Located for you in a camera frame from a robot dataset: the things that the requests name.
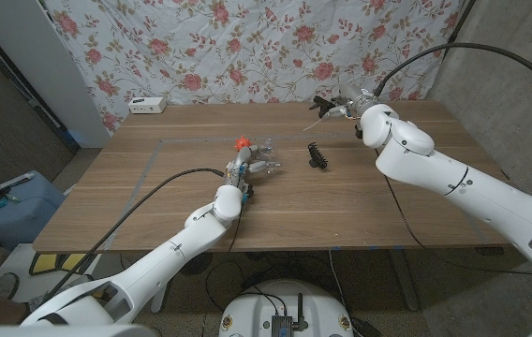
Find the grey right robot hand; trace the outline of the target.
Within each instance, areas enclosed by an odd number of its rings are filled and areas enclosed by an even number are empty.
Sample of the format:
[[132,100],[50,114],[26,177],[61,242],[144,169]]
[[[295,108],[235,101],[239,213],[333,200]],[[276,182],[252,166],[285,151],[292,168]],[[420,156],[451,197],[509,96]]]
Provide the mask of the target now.
[[332,107],[321,116],[325,118],[341,118],[357,120],[366,110],[379,104],[380,101],[372,92],[353,85],[344,85],[340,94],[332,99]]

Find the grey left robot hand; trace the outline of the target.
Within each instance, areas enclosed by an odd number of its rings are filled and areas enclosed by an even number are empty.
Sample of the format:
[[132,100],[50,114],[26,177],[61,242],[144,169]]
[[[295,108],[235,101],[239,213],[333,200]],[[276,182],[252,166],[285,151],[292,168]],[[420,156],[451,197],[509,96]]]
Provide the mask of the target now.
[[269,145],[244,146],[235,158],[229,162],[225,171],[225,184],[239,188],[244,177],[250,173],[272,172],[282,166],[272,160],[272,147]]

